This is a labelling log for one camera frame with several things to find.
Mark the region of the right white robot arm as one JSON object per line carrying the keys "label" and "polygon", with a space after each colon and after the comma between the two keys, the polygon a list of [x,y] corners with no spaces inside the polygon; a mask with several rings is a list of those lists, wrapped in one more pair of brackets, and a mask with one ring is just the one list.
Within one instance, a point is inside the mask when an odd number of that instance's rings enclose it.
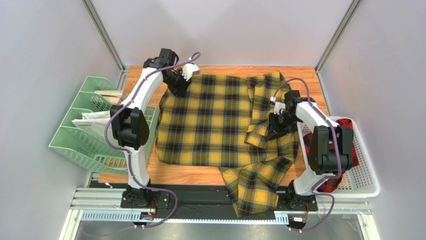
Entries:
{"label": "right white robot arm", "polygon": [[266,139],[274,140],[290,133],[290,127],[300,122],[312,133],[307,168],[292,180],[285,191],[287,208],[305,208],[315,198],[315,191],[329,179],[338,180],[353,166],[352,148],[354,131],[325,115],[311,97],[301,97],[299,91],[290,90],[279,102],[270,98],[273,112],[269,114]]}

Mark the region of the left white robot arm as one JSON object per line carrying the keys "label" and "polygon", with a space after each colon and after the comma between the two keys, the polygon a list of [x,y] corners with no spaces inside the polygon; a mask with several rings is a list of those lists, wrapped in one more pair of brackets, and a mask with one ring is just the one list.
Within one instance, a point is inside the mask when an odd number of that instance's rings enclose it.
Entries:
{"label": "left white robot arm", "polygon": [[152,193],[147,171],[145,145],[150,138],[150,127],[146,120],[146,110],[157,88],[165,83],[176,97],[183,98],[192,82],[192,77],[200,73],[194,63],[201,53],[195,52],[187,61],[180,62],[178,55],[171,49],[162,48],[160,54],[148,58],[141,76],[128,97],[120,105],[112,105],[110,120],[105,130],[111,130],[117,141],[116,150],[123,151],[128,169],[128,182],[121,197],[121,208],[153,208],[156,200]]}

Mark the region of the yellow plaid long sleeve shirt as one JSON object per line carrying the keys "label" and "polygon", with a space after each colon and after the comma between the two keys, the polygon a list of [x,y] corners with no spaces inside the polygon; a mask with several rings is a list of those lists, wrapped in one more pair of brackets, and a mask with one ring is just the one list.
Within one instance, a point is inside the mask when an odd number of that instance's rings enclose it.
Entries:
{"label": "yellow plaid long sleeve shirt", "polygon": [[219,168],[238,218],[275,209],[278,187],[297,158],[297,126],[268,140],[271,97],[290,90],[280,71],[193,77],[184,97],[159,102],[155,150],[166,164]]}

